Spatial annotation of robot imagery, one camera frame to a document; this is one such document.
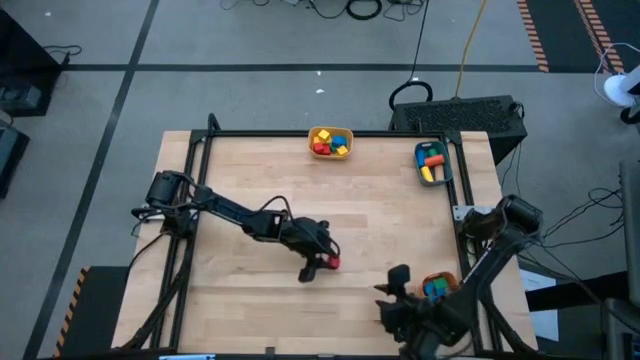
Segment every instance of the wooden tabletop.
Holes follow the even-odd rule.
[[[188,138],[188,132],[166,132],[156,170],[182,171]],[[347,161],[322,161],[310,156],[305,138],[215,138],[208,186],[254,209],[284,195],[296,217],[328,220],[342,263],[338,271],[320,270],[313,282],[301,284],[304,260],[295,253],[257,243],[239,227],[202,215],[179,350],[264,353],[273,346],[279,354],[396,355],[399,344],[384,332],[374,303],[384,295],[372,286],[385,283],[387,270],[403,263],[415,283],[441,271],[460,278],[446,187],[426,188],[417,178],[412,154],[420,141],[426,140],[356,138]],[[463,133],[463,144],[475,203],[495,206],[502,194],[487,135]],[[452,164],[462,202],[457,163]],[[142,226],[136,251],[159,227]],[[131,271],[113,346],[126,342],[156,305],[168,244],[167,239],[151,247]],[[492,288],[506,319],[537,348],[515,257]],[[171,306],[165,329],[173,314]],[[483,314],[481,328],[489,348]],[[168,344],[168,333],[161,344]]]

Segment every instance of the small tray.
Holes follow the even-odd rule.
[[[313,151],[313,138],[318,136],[320,131],[327,130],[331,133],[331,136],[338,135],[344,136],[347,138],[347,153],[344,155],[331,154],[331,155],[318,155]],[[347,160],[349,154],[351,154],[351,150],[353,149],[353,132],[349,129],[344,128],[336,128],[331,126],[316,126],[309,130],[309,138],[307,139],[307,147],[316,159],[324,159],[324,160]]]
[[[424,177],[422,177],[422,173],[420,172],[420,168],[424,165],[418,164],[418,150],[424,150],[428,152],[430,149],[435,149],[438,154],[442,154],[444,156],[444,180],[436,180],[436,181],[427,181]],[[446,183],[447,181],[453,179],[453,171],[451,170],[451,161],[449,160],[449,151],[447,147],[441,143],[440,141],[427,141],[418,143],[413,152],[413,161],[416,164],[416,170],[418,172],[418,179],[420,179],[420,183],[424,186],[438,186]],[[435,178],[434,169],[431,168],[431,175]]]

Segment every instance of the yellow cable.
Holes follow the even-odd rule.
[[[462,62],[460,63],[460,72],[458,73],[458,84],[456,85],[456,97],[458,96],[458,91],[460,90],[460,83],[462,83],[462,73],[464,72],[464,63],[467,61],[467,51],[469,50],[469,45],[471,44],[471,40],[473,39],[473,34],[476,33],[476,28],[478,27],[478,23],[480,22],[480,18],[482,17],[482,13],[484,12],[484,7],[487,5],[487,1],[488,0],[482,0],[480,11],[478,11],[478,15],[476,16],[476,22],[473,23],[471,34],[469,34],[469,39],[467,39],[467,45],[464,46],[464,52],[462,53]]]

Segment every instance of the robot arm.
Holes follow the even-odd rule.
[[[539,241],[542,213],[516,196],[508,196],[487,215],[470,211],[459,224],[458,236],[470,241],[492,240],[458,290],[434,303],[407,294],[409,267],[400,265],[388,273],[388,284],[376,289],[395,295],[393,303],[377,301],[385,330],[404,342],[403,359],[435,359],[439,345],[455,345],[474,326],[477,303],[512,256],[533,241]],[[510,343],[524,344],[508,324],[499,326]]]
[[[183,186],[194,189],[191,201],[176,203],[178,191]],[[337,244],[329,235],[329,223],[304,217],[294,219],[288,203],[286,211],[265,210],[264,207],[249,210],[207,186],[196,184],[188,175],[174,171],[155,175],[145,201],[149,207],[133,209],[133,216],[144,219],[148,215],[163,214],[163,232],[172,236],[188,236],[194,213],[206,211],[240,226],[256,241],[286,246],[307,260],[298,276],[300,282],[312,281],[319,268],[337,269],[340,266],[339,248],[332,248]]]

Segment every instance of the orange and black striped tape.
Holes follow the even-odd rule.
[[[71,320],[73,319],[73,312],[75,311],[76,305],[78,304],[78,299],[80,299],[80,290],[82,290],[82,284],[84,283],[84,279],[89,273],[89,269],[91,269],[90,266],[80,269],[80,275],[78,275],[76,287],[73,289],[73,295],[71,295],[71,301],[69,302],[67,313],[64,316],[64,322],[62,323],[62,328],[60,329],[60,335],[58,336],[58,341],[56,342],[56,349],[53,352],[53,357],[60,357],[62,347],[64,346],[65,337],[67,336],[67,333],[69,333],[69,327],[71,326]]]
[[[536,31],[536,25],[533,23],[533,19],[531,18],[531,13],[529,12],[527,1],[518,0],[518,8],[520,9],[520,15],[522,16],[522,21],[524,22],[524,28],[527,30],[527,35],[529,36],[529,41],[531,42],[533,53],[536,56],[538,68],[542,72],[549,72],[549,63],[547,62],[547,56],[544,54],[544,49],[542,49],[542,44],[540,43],[540,38],[538,37],[538,32]]]
[[[605,30],[602,22],[600,21],[600,17],[596,12],[596,9],[593,7],[593,3],[591,0],[573,0],[576,4],[576,8],[580,13],[580,17],[582,17],[582,22],[587,29],[587,33],[589,33],[589,37],[591,38],[591,42],[593,43],[596,52],[598,53],[598,57],[601,58],[603,54],[603,48],[607,48],[611,46],[611,38],[607,34],[607,30]],[[624,64],[622,64],[622,60],[620,56],[618,56],[618,52],[616,49],[611,48],[607,52],[607,60],[613,66],[613,70],[616,72],[624,71]],[[609,71],[609,65],[606,61],[603,61],[602,67],[605,71]]]

